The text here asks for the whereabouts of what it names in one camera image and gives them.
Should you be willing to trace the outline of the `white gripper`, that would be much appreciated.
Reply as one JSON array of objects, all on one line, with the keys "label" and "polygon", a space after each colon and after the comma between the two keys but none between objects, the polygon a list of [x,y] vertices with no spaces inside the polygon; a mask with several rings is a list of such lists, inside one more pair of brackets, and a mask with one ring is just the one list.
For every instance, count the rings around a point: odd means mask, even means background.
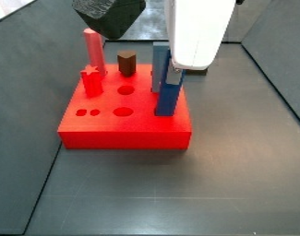
[{"label": "white gripper", "polygon": [[169,85],[181,84],[183,69],[204,70],[213,62],[235,5],[236,0],[165,0]]}]

